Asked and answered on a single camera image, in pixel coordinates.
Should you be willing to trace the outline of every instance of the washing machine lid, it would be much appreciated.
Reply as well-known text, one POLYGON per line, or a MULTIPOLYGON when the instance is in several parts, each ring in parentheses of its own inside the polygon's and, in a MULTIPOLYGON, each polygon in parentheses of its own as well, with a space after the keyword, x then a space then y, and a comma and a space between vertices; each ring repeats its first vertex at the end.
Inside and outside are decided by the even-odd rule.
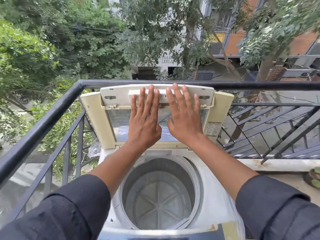
MULTIPOLYGON (((216 92, 214 88, 209 87, 194 85, 186 86, 188 87, 188 91, 192 98, 195 93, 200 98, 201 122, 204 133, 207 136, 212 137, 212 140, 216 140, 222 122, 224 121, 233 100, 233 95, 216 92), (215 103, 216 94, 218 94, 220 100, 219 104, 215 103), (216 116, 213 114, 215 107, 219 111, 219 113, 215 112, 216 116)), ((101 88, 100 92, 86 93, 80 96, 103 149, 115 148, 127 141, 131 113, 131 98, 132 95, 137 95, 137 97, 139 97, 140 89, 142 87, 146 88, 147 96, 149 84, 105 87, 101 88), (99 106, 97 106, 99 101, 96 99, 94 102, 94 99, 90 98, 91 96, 99 96, 99 106)), ((153 148, 186 148, 186 145, 179 142, 170 134, 167 127, 167 118, 171 117, 171 110, 166 96, 166 88, 168 87, 172 89, 171 84, 154 85, 154 88, 158 89, 160 92, 158 123, 162 127, 162 136, 153 148)))

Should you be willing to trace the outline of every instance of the person's right hand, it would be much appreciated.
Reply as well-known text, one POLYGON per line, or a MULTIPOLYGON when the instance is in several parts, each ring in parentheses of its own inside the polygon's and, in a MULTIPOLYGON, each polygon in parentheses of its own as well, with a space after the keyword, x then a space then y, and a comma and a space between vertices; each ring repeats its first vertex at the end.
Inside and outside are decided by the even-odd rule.
POLYGON ((204 135, 200 117, 200 100, 198 95, 194 95, 194 107, 192 98, 186 86, 182 86, 184 96, 181 94, 178 84, 173 84, 174 94, 170 88, 166 89, 168 102, 170 105, 172 119, 168 119, 168 128, 171 135, 188 147, 192 142, 200 140, 204 135))

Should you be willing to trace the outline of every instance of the sticker on lid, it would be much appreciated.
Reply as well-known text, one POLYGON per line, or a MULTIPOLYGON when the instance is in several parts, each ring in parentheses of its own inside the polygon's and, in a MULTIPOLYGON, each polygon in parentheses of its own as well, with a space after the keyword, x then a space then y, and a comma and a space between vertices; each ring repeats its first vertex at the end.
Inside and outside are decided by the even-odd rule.
POLYGON ((208 122, 205 130, 206 136, 218 136, 222 122, 208 122))

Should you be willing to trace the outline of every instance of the potted plant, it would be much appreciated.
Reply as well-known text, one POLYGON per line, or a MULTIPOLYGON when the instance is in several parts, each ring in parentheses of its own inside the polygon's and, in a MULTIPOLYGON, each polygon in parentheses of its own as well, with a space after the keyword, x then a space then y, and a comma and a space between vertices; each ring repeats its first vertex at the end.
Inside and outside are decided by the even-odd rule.
POLYGON ((303 180, 310 186, 320 189, 320 167, 315 167, 303 175, 303 180))

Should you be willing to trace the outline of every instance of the sleeve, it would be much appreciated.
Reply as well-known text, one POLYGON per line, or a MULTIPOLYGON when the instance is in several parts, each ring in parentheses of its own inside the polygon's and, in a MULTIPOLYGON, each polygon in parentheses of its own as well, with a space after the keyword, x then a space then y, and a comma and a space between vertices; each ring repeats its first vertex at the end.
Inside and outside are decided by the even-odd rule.
POLYGON ((50 193, 36 208, 0 231, 0 239, 97 239, 110 210, 105 183, 83 175, 50 193))
POLYGON ((236 208, 254 239, 311 240, 320 236, 320 208, 310 197, 258 175, 240 189, 236 208))

